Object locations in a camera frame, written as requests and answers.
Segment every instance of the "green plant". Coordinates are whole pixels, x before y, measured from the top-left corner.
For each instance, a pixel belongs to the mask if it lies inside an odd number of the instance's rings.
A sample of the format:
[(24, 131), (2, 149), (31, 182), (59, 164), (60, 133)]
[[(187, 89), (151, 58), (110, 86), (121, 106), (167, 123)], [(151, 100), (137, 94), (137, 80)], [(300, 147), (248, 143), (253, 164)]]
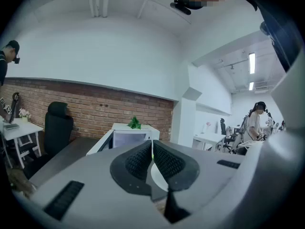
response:
[(138, 119), (136, 116), (134, 116), (132, 118), (132, 120), (129, 122), (128, 126), (131, 128), (131, 129), (141, 129), (141, 124), (139, 123)]

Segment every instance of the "red brick wall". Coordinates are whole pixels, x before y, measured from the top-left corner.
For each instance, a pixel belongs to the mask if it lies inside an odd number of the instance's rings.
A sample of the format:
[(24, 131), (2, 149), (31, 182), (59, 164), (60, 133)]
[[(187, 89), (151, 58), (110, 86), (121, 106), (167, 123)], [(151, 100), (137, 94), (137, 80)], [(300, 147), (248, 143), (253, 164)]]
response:
[(66, 102), (68, 115), (74, 119), (72, 137), (99, 139), (113, 123), (129, 123), (135, 115), (141, 124), (150, 124), (158, 129), (160, 139), (170, 139), (172, 101), (84, 84), (6, 79), (1, 89), (6, 103), (11, 104), (14, 92), (20, 93), (21, 107), (32, 115), (30, 121), (42, 127), (49, 104)]

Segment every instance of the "fluorescent light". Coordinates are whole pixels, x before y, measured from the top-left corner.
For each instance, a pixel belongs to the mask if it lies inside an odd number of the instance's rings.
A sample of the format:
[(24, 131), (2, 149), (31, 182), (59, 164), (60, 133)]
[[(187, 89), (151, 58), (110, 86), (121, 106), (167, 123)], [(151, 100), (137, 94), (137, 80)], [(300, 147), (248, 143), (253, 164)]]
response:
[(249, 61), (250, 61), (250, 74), (255, 73), (255, 53), (249, 54)]
[(254, 85), (254, 82), (250, 82), (249, 91), (252, 91), (252, 90), (253, 90), (253, 85)]

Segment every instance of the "white cabinet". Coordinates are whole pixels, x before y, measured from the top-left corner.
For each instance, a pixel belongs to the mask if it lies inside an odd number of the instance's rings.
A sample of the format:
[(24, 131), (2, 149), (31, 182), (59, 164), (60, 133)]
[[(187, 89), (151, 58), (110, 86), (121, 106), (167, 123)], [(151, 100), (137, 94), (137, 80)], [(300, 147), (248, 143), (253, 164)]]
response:
[(114, 123), (111, 130), (89, 150), (87, 155), (101, 152), (103, 149), (120, 148), (140, 141), (159, 140), (159, 137), (160, 132), (150, 125), (142, 125), (141, 129), (131, 129), (127, 124)]

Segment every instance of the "flowers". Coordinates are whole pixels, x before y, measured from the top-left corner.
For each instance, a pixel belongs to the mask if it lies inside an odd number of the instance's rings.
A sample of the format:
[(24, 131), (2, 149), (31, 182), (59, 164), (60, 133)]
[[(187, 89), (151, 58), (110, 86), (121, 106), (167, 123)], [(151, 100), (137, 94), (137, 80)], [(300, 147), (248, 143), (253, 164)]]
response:
[(19, 117), (27, 117), (28, 119), (30, 119), (31, 114), (28, 111), (26, 111), (25, 109), (20, 109)]

